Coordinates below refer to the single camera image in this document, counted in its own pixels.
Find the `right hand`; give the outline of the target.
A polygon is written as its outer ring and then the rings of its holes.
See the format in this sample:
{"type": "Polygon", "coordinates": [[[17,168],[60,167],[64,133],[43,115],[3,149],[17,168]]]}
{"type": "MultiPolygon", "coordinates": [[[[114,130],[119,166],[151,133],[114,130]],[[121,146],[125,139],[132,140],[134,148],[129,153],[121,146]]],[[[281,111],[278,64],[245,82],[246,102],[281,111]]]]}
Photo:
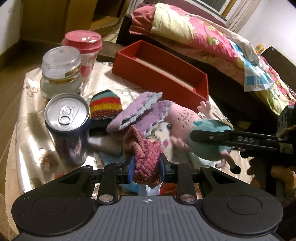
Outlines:
{"type": "Polygon", "coordinates": [[[285,198],[281,201],[283,207],[288,207],[295,202],[295,167],[286,168],[282,166],[273,166],[271,175],[273,178],[283,181],[285,184],[285,198]]]}

